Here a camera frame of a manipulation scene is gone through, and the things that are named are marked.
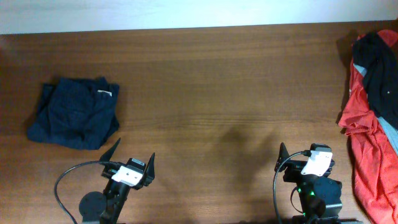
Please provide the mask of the black t-shirt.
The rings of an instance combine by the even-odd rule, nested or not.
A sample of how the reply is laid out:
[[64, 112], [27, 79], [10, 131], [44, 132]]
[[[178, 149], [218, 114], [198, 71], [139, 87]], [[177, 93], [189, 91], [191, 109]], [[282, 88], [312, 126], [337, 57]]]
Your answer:
[[397, 127], [397, 59], [381, 36], [366, 34], [353, 45], [353, 63], [366, 70], [363, 87], [371, 110]]

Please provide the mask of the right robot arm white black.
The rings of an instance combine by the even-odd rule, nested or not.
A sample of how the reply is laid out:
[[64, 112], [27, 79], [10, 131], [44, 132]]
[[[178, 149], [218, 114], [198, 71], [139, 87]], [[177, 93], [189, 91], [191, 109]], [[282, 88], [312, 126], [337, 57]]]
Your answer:
[[272, 183], [273, 204], [278, 223], [283, 223], [277, 207], [277, 176], [283, 172], [283, 181], [295, 183], [301, 204], [299, 215], [287, 223], [307, 224], [358, 224], [356, 219], [340, 219], [342, 183], [329, 178], [335, 165], [331, 148], [324, 144], [311, 144], [310, 149], [289, 154], [284, 143], [280, 144]]

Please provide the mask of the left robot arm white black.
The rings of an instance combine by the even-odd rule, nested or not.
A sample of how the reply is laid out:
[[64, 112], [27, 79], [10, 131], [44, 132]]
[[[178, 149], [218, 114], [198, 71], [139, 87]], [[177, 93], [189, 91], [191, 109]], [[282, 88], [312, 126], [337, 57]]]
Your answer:
[[102, 192], [89, 192], [80, 201], [79, 212], [83, 224], [116, 223], [130, 191], [147, 187], [155, 179], [154, 154], [147, 163], [130, 158], [125, 164], [111, 164], [118, 144], [119, 141], [99, 159], [107, 163], [101, 174], [108, 179], [105, 189]]

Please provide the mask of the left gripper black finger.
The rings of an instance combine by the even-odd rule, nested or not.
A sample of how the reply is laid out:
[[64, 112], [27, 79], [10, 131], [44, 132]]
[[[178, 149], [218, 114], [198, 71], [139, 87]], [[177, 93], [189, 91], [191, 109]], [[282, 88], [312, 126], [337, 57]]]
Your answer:
[[146, 179], [155, 179], [155, 153], [153, 152], [146, 167]]
[[99, 161], [101, 162], [110, 162], [111, 158], [116, 150], [116, 148], [118, 147], [119, 143], [121, 141], [121, 138], [119, 138], [113, 146], [111, 146], [99, 159]]

